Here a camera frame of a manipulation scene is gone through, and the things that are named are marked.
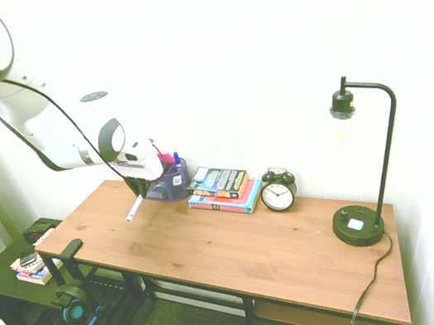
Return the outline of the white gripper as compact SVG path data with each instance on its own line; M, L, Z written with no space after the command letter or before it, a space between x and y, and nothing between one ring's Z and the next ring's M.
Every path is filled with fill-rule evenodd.
M163 174L158 151L148 138L127 141L113 165L126 176L123 181L136 196L146 197L150 182Z

